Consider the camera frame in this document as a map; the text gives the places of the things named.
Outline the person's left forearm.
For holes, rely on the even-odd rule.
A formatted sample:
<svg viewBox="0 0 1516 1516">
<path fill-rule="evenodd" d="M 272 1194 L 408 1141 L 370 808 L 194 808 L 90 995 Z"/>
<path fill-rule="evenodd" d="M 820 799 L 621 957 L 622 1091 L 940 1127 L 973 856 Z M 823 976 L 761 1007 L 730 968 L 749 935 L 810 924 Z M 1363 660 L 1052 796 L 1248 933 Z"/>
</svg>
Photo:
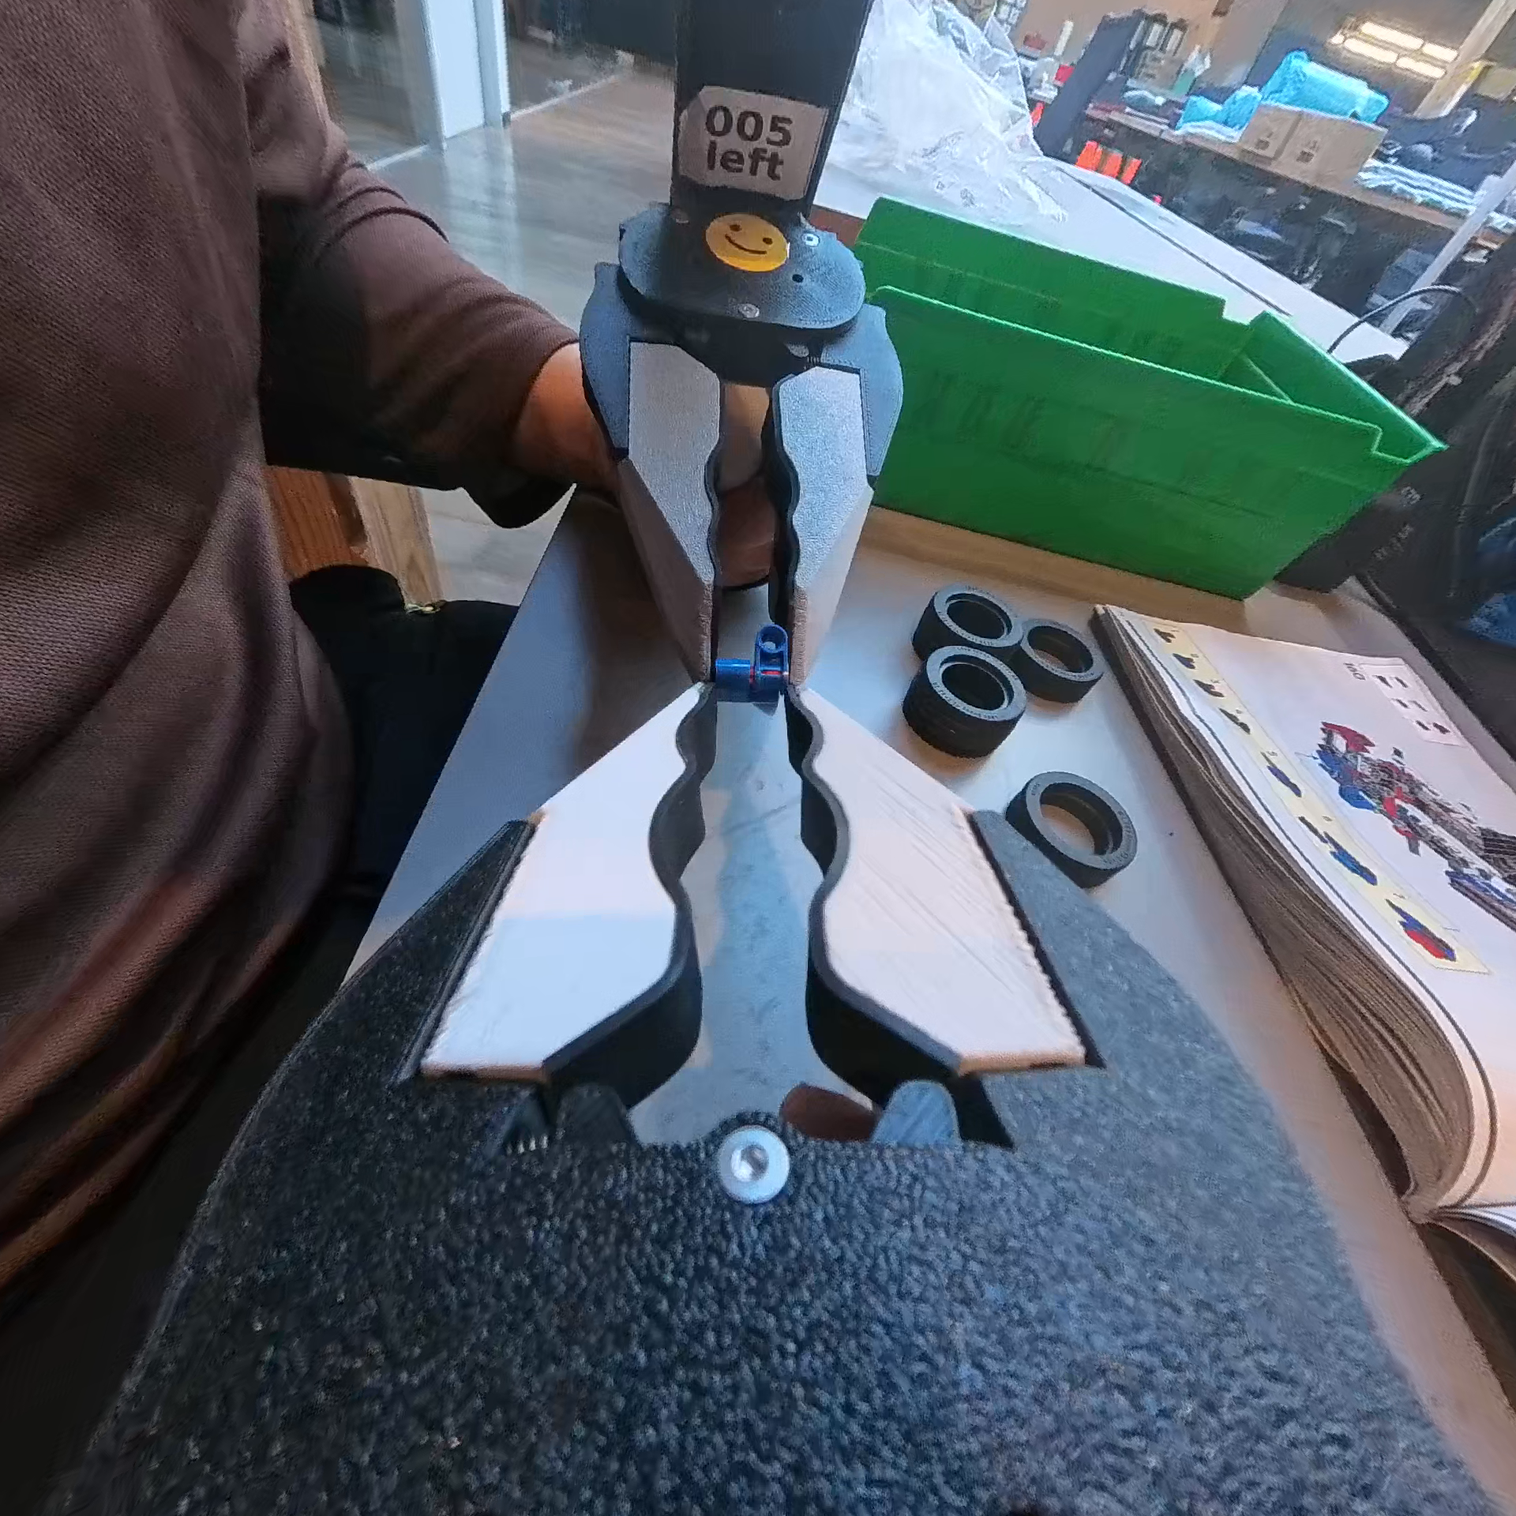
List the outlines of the person's left forearm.
<svg viewBox="0 0 1516 1516">
<path fill-rule="evenodd" d="M 259 406 L 272 464 L 461 488 L 502 526 L 570 486 L 523 470 L 529 388 L 575 333 L 483 273 L 316 123 L 254 150 Z"/>
</svg>

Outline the open instruction book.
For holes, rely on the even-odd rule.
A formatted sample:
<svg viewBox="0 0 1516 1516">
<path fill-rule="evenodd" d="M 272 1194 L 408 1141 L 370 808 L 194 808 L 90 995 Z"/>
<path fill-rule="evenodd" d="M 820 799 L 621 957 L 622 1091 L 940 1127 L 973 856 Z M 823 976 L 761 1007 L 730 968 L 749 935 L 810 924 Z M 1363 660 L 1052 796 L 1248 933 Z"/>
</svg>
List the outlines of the open instruction book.
<svg viewBox="0 0 1516 1516">
<path fill-rule="evenodd" d="M 1398 657 L 1113 605 L 1093 630 L 1417 1224 L 1513 1276 L 1513 789 Z"/>
</svg>

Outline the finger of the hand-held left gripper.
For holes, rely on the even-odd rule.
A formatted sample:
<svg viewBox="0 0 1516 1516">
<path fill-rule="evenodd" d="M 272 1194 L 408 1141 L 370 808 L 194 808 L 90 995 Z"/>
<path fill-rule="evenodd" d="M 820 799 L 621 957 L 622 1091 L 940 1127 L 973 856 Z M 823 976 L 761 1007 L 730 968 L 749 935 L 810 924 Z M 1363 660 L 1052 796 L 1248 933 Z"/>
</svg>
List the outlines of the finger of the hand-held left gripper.
<svg viewBox="0 0 1516 1516">
<path fill-rule="evenodd" d="M 695 682 L 716 658 L 716 497 L 722 385 L 676 346 L 632 342 L 619 500 L 654 603 Z"/>
<path fill-rule="evenodd" d="M 776 511 L 769 617 L 788 636 L 788 677 L 810 682 L 850 576 L 873 497 L 866 470 L 862 380 L 818 366 L 783 379 L 769 406 Z"/>
</svg>

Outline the green plastic bin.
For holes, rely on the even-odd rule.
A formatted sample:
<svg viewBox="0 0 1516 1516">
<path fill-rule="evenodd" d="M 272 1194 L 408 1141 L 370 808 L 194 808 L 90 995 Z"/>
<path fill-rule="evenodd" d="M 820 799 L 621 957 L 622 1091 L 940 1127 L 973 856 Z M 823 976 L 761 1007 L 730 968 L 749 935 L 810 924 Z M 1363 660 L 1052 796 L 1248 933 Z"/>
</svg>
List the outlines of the green plastic bin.
<svg viewBox="0 0 1516 1516">
<path fill-rule="evenodd" d="M 1447 448 L 1276 312 L 900 199 L 853 251 L 905 515 L 1245 598 Z"/>
</svg>

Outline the narrow black rubber tyre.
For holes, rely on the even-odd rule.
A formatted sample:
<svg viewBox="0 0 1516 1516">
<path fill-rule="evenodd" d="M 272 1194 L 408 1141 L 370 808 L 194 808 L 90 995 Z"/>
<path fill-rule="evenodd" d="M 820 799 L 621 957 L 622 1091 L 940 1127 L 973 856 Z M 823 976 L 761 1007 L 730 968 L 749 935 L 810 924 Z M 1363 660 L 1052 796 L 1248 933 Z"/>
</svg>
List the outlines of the narrow black rubber tyre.
<svg viewBox="0 0 1516 1516">
<path fill-rule="evenodd" d="M 1087 841 L 1057 829 L 1052 813 L 1082 827 Z M 1071 770 L 1033 775 L 1006 807 L 1006 819 L 1068 879 L 1096 889 L 1128 870 L 1139 834 L 1128 808 L 1101 785 Z"/>
<path fill-rule="evenodd" d="M 1082 701 L 1107 672 L 1090 638 L 1052 617 L 1025 620 L 1011 661 L 1028 695 L 1060 706 Z"/>
</svg>

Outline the printed toy car box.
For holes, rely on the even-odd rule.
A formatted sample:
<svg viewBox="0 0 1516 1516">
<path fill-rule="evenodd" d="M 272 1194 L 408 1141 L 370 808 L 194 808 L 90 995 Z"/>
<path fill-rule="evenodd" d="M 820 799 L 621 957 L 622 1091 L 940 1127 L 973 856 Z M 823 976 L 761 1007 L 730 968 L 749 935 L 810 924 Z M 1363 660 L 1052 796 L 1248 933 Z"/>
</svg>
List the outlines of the printed toy car box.
<svg viewBox="0 0 1516 1516">
<path fill-rule="evenodd" d="M 1355 581 L 1499 745 L 1515 753 L 1515 372 L 1497 357 L 1423 412 L 1445 448 L 1276 575 L 1328 593 Z"/>
</svg>

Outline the clear plastic sheet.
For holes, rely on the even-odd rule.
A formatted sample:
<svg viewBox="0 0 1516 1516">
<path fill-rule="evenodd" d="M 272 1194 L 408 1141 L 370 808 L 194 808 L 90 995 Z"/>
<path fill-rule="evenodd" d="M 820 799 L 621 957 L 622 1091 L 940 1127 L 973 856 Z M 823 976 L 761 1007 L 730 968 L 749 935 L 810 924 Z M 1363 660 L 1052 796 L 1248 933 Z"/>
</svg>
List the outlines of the clear plastic sheet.
<svg viewBox="0 0 1516 1516">
<path fill-rule="evenodd" d="M 1017 53 L 952 3 L 872 3 L 826 175 L 1000 230 L 1066 218 Z"/>
</svg>

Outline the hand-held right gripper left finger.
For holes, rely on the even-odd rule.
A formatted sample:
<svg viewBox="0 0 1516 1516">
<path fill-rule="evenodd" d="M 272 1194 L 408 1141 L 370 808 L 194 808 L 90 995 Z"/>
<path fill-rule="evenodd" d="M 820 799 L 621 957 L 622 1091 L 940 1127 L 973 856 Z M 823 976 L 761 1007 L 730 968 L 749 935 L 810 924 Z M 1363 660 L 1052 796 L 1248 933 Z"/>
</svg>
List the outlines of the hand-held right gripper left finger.
<svg viewBox="0 0 1516 1516">
<path fill-rule="evenodd" d="M 420 1072 L 662 1085 L 701 1028 L 682 876 L 706 838 L 711 685 L 678 695 L 528 819 L 441 1002 Z"/>
</svg>

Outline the person's left hand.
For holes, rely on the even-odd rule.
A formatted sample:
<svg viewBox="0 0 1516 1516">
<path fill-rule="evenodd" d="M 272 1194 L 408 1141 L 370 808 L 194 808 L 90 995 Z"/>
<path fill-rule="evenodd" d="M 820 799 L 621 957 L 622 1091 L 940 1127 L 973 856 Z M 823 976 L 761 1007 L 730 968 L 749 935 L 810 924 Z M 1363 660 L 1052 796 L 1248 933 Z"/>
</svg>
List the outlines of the person's left hand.
<svg viewBox="0 0 1516 1516">
<path fill-rule="evenodd" d="M 714 556 L 725 589 L 755 586 L 772 570 L 777 516 L 760 436 L 766 417 L 755 388 L 728 393 L 716 464 L 722 502 Z M 556 350 L 540 368 L 520 410 L 512 450 L 513 462 L 529 475 L 621 499 L 618 466 L 591 406 L 578 346 Z"/>
</svg>

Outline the blue pointed brick assembly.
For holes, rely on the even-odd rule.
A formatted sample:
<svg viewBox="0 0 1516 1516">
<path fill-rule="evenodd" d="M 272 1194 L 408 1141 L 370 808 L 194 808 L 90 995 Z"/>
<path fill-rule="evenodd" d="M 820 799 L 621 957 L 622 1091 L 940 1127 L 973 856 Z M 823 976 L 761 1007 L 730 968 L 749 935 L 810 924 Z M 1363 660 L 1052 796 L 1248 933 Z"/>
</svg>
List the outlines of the blue pointed brick assembly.
<svg viewBox="0 0 1516 1516">
<path fill-rule="evenodd" d="M 719 657 L 712 663 L 711 682 L 723 702 L 774 706 L 788 680 L 788 635 L 776 622 L 760 625 L 747 658 Z"/>
</svg>

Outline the wide black rubber tyre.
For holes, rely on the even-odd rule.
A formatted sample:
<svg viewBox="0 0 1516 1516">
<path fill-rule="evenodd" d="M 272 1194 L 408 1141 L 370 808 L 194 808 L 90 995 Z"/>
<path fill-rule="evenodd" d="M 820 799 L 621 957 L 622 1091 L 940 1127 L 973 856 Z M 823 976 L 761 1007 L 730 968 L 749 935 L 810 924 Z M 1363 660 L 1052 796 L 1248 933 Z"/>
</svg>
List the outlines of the wide black rubber tyre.
<svg viewBox="0 0 1516 1516">
<path fill-rule="evenodd" d="M 963 644 L 930 652 L 902 699 L 902 715 L 914 734 L 962 759 L 992 755 L 1027 709 L 1020 677 L 993 653 Z"/>
<path fill-rule="evenodd" d="M 968 649 L 1008 661 L 1025 633 L 1025 617 L 1003 597 L 968 582 L 952 582 L 927 600 L 911 644 L 921 663 L 943 649 Z"/>
</svg>

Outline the grey desk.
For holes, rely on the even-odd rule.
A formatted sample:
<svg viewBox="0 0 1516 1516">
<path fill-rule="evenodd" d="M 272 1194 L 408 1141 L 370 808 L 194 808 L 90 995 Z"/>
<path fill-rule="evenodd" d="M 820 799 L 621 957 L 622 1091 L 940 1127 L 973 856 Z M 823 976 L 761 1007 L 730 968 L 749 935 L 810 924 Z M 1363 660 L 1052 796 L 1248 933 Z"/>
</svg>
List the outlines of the grey desk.
<svg viewBox="0 0 1516 1516">
<path fill-rule="evenodd" d="M 450 589 L 520 612 L 351 963 L 355 972 L 502 824 L 531 816 L 685 688 L 616 508 L 589 494 L 524 529 L 461 519 L 434 496 Z M 512 581 L 501 578 L 510 556 Z M 1232 895 L 1156 750 L 1112 679 L 1072 706 L 1036 701 L 981 764 L 921 744 L 900 717 L 910 636 L 929 593 L 968 582 L 1083 627 L 1096 603 L 1305 646 L 1398 657 L 1508 785 L 1513 761 L 1404 635 L 1355 590 L 1262 590 L 1246 601 L 1131 576 L 875 507 L 812 684 L 824 699 L 982 808 L 1038 772 L 1071 770 L 1128 807 L 1137 860 L 1095 900 L 1147 944 L 1230 1040 L 1276 1108 L 1333 1217 L 1376 1326 L 1491 1500 L 1513 1513 L 1513 1410 L 1462 1298 L 1404 1216 L 1350 1100 Z M 801 783 L 780 715 L 725 706 L 703 786 L 704 841 L 685 871 L 703 988 L 692 1058 L 637 1107 L 654 1140 L 695 1138 L 799 1083 L 842 1089 L 806 1037 L 807 909 L 821 881 L 799 834 Z"/>
</svg>

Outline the blue cloth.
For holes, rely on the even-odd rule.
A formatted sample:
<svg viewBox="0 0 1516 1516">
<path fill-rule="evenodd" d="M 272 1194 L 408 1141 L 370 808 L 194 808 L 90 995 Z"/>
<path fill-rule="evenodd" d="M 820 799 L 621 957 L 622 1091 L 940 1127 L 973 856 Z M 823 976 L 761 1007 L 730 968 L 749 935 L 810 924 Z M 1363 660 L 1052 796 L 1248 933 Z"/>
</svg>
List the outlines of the blue cloth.
<svg viewBox="0 0 1516 1516">
<path fill-rule="evenodd" d="M 1219 129 L 1238 134 L 1262 104 L 1314 110 L 1341 120 L 1377 123 L 1390 109 L 1390 98 L 1366 80 L 1316 63 L 1295 49 L 1262 85 L 1240 85 L 1222 101 L 1192 96 L 1186 101 L 1173 129 Z"/>
</svg>

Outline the person's brown shirt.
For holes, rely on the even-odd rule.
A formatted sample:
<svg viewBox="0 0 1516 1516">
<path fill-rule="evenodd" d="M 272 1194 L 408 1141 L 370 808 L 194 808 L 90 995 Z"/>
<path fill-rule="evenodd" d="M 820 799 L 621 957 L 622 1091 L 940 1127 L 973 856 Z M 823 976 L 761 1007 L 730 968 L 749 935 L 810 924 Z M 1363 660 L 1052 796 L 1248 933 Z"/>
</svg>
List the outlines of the person's brown shirt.
<svg viewBox="0 0 1516 1516">
<path fill-rule="evenodd" d="M 3 6 L 3 1287 L 191 1099 L 332 881 L 349 723 L 265 488 L 281 3 Z"/>
</svg>

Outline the wooden furniture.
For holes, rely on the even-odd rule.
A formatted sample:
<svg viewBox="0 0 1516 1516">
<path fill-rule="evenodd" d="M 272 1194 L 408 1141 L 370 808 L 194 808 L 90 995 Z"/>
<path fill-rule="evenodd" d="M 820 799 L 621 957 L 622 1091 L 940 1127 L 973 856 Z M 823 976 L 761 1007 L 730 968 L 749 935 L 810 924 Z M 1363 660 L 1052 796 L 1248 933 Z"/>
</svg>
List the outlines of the wooden furniture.
<svg viewBox="0 0 1516 1516">
<path fill-rule="evenodd" d="M 300 467 L 264 469 L 284 576 L 337 565 L 373 567 L 409 603 L 445 597 L 427 502 L 412 485 Z"/>
</svg>

